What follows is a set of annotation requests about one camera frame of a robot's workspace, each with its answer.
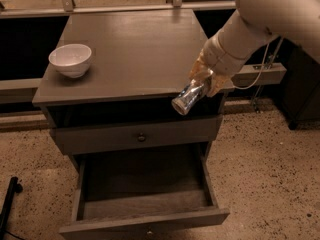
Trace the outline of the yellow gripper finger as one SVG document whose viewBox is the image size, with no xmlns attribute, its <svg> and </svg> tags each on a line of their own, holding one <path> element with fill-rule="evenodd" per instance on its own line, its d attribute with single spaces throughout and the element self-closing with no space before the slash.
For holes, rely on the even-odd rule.
<svg viewBox="0 0 320 240">
<path fill-rule="evenodd" d="M 189 72 L 189 79 L 197 82 L 204 82 L 205 80 L 209 80 L 212 77 L 212 74 L 213 72 L 206 64 L 203 51 L 200 51 Z"/>
<path fill-rule="evenodd" d="M 213 73 L 210 80 L 210 88 L 207 92 L 208 97 L 215 96 L 223 86 L 231 79 L 229 75 Z"/>
</svg>

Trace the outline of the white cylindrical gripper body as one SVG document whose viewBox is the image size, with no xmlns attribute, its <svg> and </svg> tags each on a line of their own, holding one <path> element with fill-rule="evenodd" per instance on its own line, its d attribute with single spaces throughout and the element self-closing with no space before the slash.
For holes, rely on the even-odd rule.
<svg viewBox="0 0 320 240">
<path fill-rule="evenodd" d="M 205 64 L 217 75 L 234 76 L 243 67 L 249 56 L 233 55 L 226 51 L 216 33 L 208 39 L 203 47 Z"/>
</svg>

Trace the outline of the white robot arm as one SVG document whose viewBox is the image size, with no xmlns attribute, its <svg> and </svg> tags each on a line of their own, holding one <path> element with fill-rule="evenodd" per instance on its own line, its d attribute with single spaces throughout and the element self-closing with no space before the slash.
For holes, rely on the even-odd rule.
<svg viewBox="0 0 320 240">
<path fill-rule="evenodd" d="M 277 37 L 302 47 L 320 62 L 320 0 L 235 0 L 236 10 L 208 39 L 189 74 L 217 94 L 251 55 Z"/>
</svg>

